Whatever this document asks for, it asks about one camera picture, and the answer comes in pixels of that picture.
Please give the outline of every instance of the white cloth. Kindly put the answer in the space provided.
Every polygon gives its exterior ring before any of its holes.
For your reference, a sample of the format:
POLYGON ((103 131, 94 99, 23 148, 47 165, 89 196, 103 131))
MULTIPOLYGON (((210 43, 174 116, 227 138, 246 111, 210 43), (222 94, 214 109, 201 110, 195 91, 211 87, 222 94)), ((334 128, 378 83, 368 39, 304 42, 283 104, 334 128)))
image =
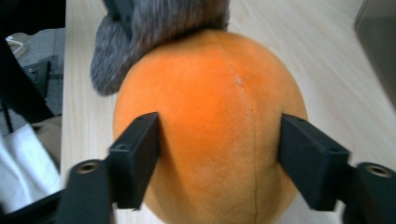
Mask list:
POLYGON ((0 203, 11 213, 60 190, 59 172, 29 124, 0 134, 0 203))

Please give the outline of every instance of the gray knitted fabric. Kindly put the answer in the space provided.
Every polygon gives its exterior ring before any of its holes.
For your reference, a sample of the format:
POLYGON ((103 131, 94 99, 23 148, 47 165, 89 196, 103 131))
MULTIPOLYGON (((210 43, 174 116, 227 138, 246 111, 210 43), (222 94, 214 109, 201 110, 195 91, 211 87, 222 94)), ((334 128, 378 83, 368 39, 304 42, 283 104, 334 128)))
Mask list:
POLYGON ((130 68, 152 49, 199 29, 227 30, 230 19, 229 0, 132 1, 132 38, 109 16, 96 33, 91 80, 103 96, 119 91, 130 68))

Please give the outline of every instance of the light wood surface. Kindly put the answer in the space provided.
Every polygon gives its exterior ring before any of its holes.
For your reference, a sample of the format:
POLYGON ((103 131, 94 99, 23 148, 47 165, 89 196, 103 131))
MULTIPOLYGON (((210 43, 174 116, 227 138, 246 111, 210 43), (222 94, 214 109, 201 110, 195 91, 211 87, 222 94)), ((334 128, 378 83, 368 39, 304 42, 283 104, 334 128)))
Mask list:
MULTIPOLYGON (((353 152, 351 164, 372 161, 396 170, 396 111, 353 29, 362 0, 232 0, 231 32, 272 50, 303 93, 310 121, 353 152)), ((62 176, 112 143, 116 96, 91 87, 94 36, 102 1, 68 0, 64 62, 62 176)), ((157 223, 144 207, 117 213, 119 223, 157 223)), ((278 223, 340 223, 337 213, 310 211, 299 196, 278 223)))

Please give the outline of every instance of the wood grain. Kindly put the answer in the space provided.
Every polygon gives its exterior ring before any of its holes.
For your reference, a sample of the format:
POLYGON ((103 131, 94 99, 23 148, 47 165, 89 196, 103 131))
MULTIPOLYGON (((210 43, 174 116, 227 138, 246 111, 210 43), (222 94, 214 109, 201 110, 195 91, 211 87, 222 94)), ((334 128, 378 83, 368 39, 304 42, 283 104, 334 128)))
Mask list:
MULTIPOLYGON (((310 121, 353 152, 396 170, 396 111, 353 29, 362 0, 232 0, 230 31, 275 53, 294 75, 310 121)), ((101 1, 68 0, 64 62, 62 175, 80 161, 103 159, 112 143, 115 97, 89 80, 101 1)), ((144 207, 119 211, 119 223, 160 222, 144 207)), ((339 213, 310 211, 299 196, 278 223, 340 223, 339 213)))

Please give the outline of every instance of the black bracket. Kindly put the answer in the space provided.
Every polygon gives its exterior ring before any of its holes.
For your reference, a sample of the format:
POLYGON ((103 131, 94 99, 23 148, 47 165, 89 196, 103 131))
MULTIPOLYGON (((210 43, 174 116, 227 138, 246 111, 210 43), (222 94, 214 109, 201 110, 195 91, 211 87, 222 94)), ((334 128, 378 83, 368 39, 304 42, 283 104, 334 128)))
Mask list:
POLYGON ((344 223, 396 223, 396 174, 364 162, 347 164, 349 151, 308 121, 282 116, 279 162, 311 209, 333 211, 338 200, 344 223))

